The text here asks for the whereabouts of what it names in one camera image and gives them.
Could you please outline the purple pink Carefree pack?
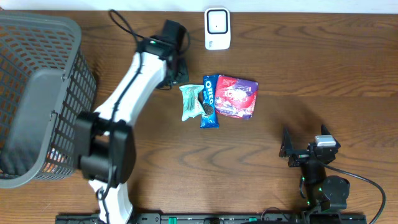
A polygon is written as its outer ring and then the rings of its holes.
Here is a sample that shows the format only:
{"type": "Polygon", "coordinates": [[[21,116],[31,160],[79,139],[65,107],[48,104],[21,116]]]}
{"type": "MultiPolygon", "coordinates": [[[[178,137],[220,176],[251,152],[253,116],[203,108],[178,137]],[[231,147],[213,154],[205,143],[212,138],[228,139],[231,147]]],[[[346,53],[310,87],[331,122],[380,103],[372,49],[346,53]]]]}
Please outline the purple pink Carefree pack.
{"type": "Polygon", "coordinates": [[[252,118],[258,88],[258,82],[220,75],[215,91],[216,112],[237,119],[252,118]]]}

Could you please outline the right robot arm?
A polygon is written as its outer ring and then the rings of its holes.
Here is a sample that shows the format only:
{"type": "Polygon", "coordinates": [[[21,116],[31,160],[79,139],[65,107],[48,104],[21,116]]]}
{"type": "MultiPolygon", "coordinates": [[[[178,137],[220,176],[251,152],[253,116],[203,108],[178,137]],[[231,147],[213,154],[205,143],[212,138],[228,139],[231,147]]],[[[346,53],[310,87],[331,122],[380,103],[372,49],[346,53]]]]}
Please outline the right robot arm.
{"type": "Polygon", "coordinates": [[[327,175],[325,166],[336,159],[341,145],[321,126],[321,134],[314,137],[306,149],[295,149],[292,138],[284,128],[279,157],[288,159],[289,167],[301,169],[300,194],[308,208],[301,212],[301,223],[341,223],[341,211],[347,208],[350,183],[337,176],[327,175]]]}

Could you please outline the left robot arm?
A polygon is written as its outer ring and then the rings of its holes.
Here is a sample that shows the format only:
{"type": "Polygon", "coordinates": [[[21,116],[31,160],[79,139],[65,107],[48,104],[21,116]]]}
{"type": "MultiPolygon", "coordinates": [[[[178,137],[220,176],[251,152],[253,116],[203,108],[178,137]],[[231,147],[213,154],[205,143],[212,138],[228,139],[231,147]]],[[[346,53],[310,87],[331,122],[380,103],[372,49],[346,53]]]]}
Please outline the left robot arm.
{"type": "Polygon", "coordinates": [[[75,122],[73,167],[88,180],[98,199],[102,223],[128,223],[133,206],[127,181],[136,163],[133,127],[155,89],[188,80],[181,58],[187,29],[167,20],[160,35],[145,37],[129,70],[111,96],[75,122]]]}

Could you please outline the mint green snack pack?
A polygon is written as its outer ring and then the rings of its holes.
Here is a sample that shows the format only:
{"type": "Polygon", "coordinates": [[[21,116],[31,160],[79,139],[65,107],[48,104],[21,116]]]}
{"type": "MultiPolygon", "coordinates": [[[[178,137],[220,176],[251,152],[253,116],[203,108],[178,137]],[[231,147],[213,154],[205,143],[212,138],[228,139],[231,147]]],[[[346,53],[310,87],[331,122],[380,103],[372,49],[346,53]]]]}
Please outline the mint green snack pack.
{"type": "Polygon", "coordinates": [[[179,89],[183,98],[182,121],[205,114],[203,106],[198,99],[199,93],[204,89],[203,85],[182,85],[179,89]]]}

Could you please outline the blue Oreo cookie pack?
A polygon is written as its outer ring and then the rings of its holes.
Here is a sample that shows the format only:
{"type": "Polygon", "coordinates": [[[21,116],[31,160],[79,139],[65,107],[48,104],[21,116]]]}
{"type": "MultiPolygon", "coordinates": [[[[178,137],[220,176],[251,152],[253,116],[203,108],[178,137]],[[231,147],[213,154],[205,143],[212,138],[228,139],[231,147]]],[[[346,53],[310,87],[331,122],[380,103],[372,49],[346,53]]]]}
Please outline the blue Oreo cookie pack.
{"type": "Polygon", "coordinates": [[[215,110],[215,91],[218,81],[218,74],[203,77],[202,107],[205,114],[201,118],[201,128],[219,128],[215,110]]]}

